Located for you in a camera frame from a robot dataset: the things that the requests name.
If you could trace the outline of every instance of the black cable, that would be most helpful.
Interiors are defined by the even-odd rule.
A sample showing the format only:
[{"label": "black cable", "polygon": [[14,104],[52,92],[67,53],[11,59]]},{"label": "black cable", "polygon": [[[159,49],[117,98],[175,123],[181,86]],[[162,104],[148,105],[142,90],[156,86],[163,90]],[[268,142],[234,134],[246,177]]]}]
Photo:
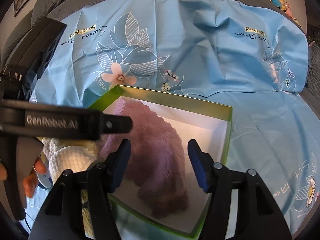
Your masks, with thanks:
[{"label": "black cable", "polygon": [[26,222],[27,227],[29,228],[29,230],[30,230],[30,232],[31,232],[31,228],[30,228],[30,226],[29,226],[29,224],[28,224],[28,222],[27,222],[27,219],[26,219],[26,218],[24,218],[24,221]]}]

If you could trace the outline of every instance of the box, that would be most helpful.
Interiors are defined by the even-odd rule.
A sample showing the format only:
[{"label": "box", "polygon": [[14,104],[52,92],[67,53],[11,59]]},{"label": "box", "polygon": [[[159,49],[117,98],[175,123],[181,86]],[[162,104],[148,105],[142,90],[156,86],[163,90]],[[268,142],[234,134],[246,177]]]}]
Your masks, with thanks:
[{"label": "box", "polygon": [[99,98],[90,108],[112,114],[120,97],[140,100],[169,122],[181,137],[186,163],[186,185],[189,207],[185,211],[155,219],[152,211],[137,197],[139,187],[123,179],[121,186],[109,195],[114,203],[143,221],[187,238],[196,238],[201,231],[209,206],[210,195],[198,186],[187,152],[190,139],[196,139],[201,150],[215,162],[226,163],[232,121],[232,108],[209,101],[141,88],[116,86]]}]

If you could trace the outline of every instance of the blue bed sheet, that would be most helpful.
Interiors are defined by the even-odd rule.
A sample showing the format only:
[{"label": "blue bed sheet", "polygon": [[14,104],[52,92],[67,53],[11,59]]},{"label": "blue bed sheet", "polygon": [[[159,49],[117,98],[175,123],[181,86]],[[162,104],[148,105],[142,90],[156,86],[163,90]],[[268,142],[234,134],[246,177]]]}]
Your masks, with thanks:
[{"label": "blue bed sheet", "polygon": [[[320,120],[297,94],[308,69],[300,29],[231,0],[107,0],[62,22],[68,26],[33,98],[88,107],[126,84],[232,106],[227,166],[256,169],[291,233],[298,229],[320,180]],[[179,238],[119,214],[123,239]]]}]

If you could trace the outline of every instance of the pink cloth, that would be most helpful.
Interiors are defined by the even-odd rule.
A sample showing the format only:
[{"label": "pink cloth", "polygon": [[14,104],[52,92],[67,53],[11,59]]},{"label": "pink cloth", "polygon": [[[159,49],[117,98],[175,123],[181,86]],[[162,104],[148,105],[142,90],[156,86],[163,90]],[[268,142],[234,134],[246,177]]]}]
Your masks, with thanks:
[{"label": "pink cloth", "polygon": [[132,131],[107,135],[99,156],[106,158],[124,138],[129,139],[132,151],[125,176],[140,187],[138,198],[157,218],[186,209],[184,151],[176,130],[140,101],[122,98],[116,103],[114,114],[130,116]]}]

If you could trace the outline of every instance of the metal screw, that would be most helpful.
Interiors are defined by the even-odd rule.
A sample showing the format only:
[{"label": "metal screw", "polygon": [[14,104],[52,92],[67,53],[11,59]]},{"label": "metal screw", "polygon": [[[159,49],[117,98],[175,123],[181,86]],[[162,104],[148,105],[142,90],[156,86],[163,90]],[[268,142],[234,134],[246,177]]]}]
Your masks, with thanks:
[{"label": "metal screw", "polygon": [[256,176],[257,175],[257,172],[253,169],[250,169],[248,170],[248,173],[251,175],[251,176]]},{"label": "metal screw", "polygon": [[68,170],[65,170],[65,171],[63,172],[63,176],[69,176],[69,175],[71,175],[72,173],[73,173],[73,171],[70,170],[70,169],[68,169]]},{"label": "metal screw", "polygon": [[214,164],[213,164],[213,167],[214,167],[215,169],[217,169],[217,170],[220,170],[220,169],[222,169],[223,165],[222,165],[221,163],[214,163]]},{"label": "metal screw", "polygon": [[106,122],[106,126],[109,128],[109,129],[111,129],[112,128],[112,123],[110,122],[110,121],[108,121],[108,122]]},{"label": "metal screw", "polygon": [[106,166],[106,165],[105,165],[104,163],[98,163],[98,164],[97,164],[97,168],[98,168],[99,170],[103,169],[105,166]]}]

